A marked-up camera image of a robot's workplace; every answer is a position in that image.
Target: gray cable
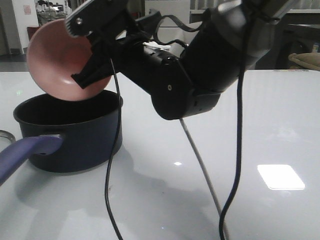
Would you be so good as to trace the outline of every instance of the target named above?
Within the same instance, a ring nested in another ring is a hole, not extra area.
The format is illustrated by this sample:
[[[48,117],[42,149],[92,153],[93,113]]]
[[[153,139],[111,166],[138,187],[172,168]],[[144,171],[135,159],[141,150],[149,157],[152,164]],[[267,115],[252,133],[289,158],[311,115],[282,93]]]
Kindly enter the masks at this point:
[[[16,141],[15,136],[12,133],[5,130],[0,130],[0,138],[8,139],[12,144]]]
[[[218,211],[218,214],[219,214],[219,216],[220,216],[220,215],[221,215],[221,212],[222,212],[222,209],[221,209],[221,206],[220,206],[220,204],[219,204],[219,200],[218,200],[218,198],[217,198],[217,195],[216,195],[214,186],[212,185],[212,182],[211,182],[211,180],[210,180],[209,174],[208,174],[208,172],[207,172],[207,169],[206,169],[206,166],[205,166],[205,164],[204,164],[204,161],[202,160],[201,155],[200,155],[200,153],[199,153],[199,151],[198,151],[198,149],[197,149],[197,147],[196,147],[196,144],[195,144],[193,138],[191,137],[191,134],[190,134],[190,132],[189,132],[189,130],[188,130],[188,128],[187,128],[187,125],[186,125],[185,121],[184,121],[182,118],[180,118],[179,121],[180,121],[180,123],[181,123],[181,126],[182,126],[184,132],[185,132],[186,137],[187,137],[188,140],[189,140],[189,143],[190,143],[190,145],[191,145],[191,147],[192,147],[192,149],[193,149],[193,152],[194,152],[194,154],[195,154],[195,156],[196,156],[196,159],[198,160],[198,162],[199,162],[199,164],[200,164],[201,170],[202,170],[202,172],[203,172],[205,181],[206,181],[206,183],[207,183],[207,185],[208,185],[208,187],[209,187],[209,190],[210,190],[210,193],[211,193],[213,202],[214,202],[214,204],[215,204],[216,210]],[[224,231],[225,238],[226,238],[227,240],[230,240],[229,232],[228,232],[228,229],[227,229],[227,226],[226,226],[226,225],[223,226],[223,231]]]

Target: white table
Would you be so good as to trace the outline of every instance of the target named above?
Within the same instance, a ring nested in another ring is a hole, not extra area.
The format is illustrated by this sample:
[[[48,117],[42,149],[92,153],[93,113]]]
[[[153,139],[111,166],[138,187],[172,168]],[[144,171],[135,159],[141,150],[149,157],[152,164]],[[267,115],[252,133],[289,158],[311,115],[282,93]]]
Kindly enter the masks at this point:
[[[219,239],[218,213],[179,121],[160,118],[150,97],[118,76],[123,146],[111,169],[110,202],[123,238]],[[318,239],[320,72],[248,71],[244,81],[242,176],[226,217],[231,239]],[[12,112],[41,93],[28,72],[0,73],[0,129],[20,139]],[[185,121],[224,204],[235,173],[236,84],[212,111]],[[290,165],[305,188],[271,190],[258,165]],[[0,239],[116,240],[105,172],[106,163],[58,174],[27,161],[0,187]]]

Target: robotic arm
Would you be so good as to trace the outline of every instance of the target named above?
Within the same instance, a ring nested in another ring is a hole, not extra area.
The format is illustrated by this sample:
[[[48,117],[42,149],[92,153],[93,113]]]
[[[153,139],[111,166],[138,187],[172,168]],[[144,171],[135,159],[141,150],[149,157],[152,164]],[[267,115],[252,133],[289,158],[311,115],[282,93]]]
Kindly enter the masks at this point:
[[[86,36],[92,56],[73,79],[82,87],[121,72],[151,96],[157,113],[173,120],[210,111],[238,77],[245,30],[251,26],[246,69],[271,48],[275,25],[297,0],[233,0],[202,14],[199,32],[180,57],[143,45],[162,20],[158,11],[132,19],[128,0],[88,0],[65,20],[69,34]],[[126,36],[117,38],[126,31]]]

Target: purple handle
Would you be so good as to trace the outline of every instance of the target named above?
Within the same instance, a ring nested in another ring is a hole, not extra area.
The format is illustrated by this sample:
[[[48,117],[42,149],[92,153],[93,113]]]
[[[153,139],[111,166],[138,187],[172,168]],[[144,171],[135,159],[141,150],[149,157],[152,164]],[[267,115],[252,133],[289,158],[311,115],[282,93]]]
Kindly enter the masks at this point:
[[[0,152],[0,186],[32,154],[50,155],[62,145],[59,135],[31,136],[20,139]]]

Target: black cable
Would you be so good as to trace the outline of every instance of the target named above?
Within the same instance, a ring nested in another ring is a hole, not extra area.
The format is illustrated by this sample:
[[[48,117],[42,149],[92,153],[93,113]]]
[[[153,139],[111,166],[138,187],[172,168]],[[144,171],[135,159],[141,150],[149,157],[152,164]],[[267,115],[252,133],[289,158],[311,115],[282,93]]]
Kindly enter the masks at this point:
[[[188,46],[184,41],[182,41],[180,39],[174,39],[174,40],[171,40],[171,41],[168,41],[168,42],[162,42],[162,41],[159,40],[158,31],[159,31],[160,25],[163,23],[165,18],[171,19],[177,25],[178,28],[182,29],[185,32],[189,32],[189,33],[194,33],[196,31],[199,31],[203,26],[203,23],[201,23],[201,25],[199,27],[192,28],[192,27],[189,27],[189,26],[185,25],[179,18],[177,18],[174,15],[163,15],[161,20],[157,24],[156,29],[155,29],[155,31],[153,33],[153,40],[159,45],[170,45],[170,44],[176,43],[176,44],[181,45],[185,49]]]
[[[110,207],[110,202],[109,202],[109,179],[110,179],[110,171],[111,171],[111,164],[114,158],[114,152],[116,150],[116,145],[118,142],[118,138],[119,138],[119,133],[120,133],[120,127],[121,127],[121,95],[120,95],[120,88],[119,88],[119,82],[118,82],[118,78],[117,78],[117,73],[115,70],[115,66],[114,63],[112,61],[112,59],[110,59],[112,68],[113,68],[113,73],[114,73],[114,82],[115,82],[115,87],[116,87],[116,93],[118,94],[118,122],[117,122],[117,126],[116,126],[116,132],[115,132],[115,137],[114,137],[114,141],[113,141],[113,145],[112,145],[112,150],[111,150],[111,156],[109,158],[109,162],[106,168],[106,175],[105,175],[105,184],[104,184],[104,201],[105,201],[105,206],[106,206],[106,210],[108,212],[109,218],[111,220],[113,229],[115,231],[116,236],[118,237],[119,240],[123,240],[121,233],[118,229],[116,220],[114,218],[114,215],[111,211],[111,207]]]
[[[243,83],[246,71],[246,59],[247,51],[249,45],[249,38],[252,30],[252,23],[249,23],[245,28],[243,41],[242,41],[242,53],[241,53],[241,66],[238,77],[237,85],[237,129],[236,129],[236,166],[235,166],[235,176],[233,181],[233,186],[230,194],[223,206],[220,218],[219,218],[219,235],[221,240],[225,240],[224,236],[224,222],[227,211],[236,195],[240,176],[241,176],[241,163],[242,163],[242,132],[243,132]]]

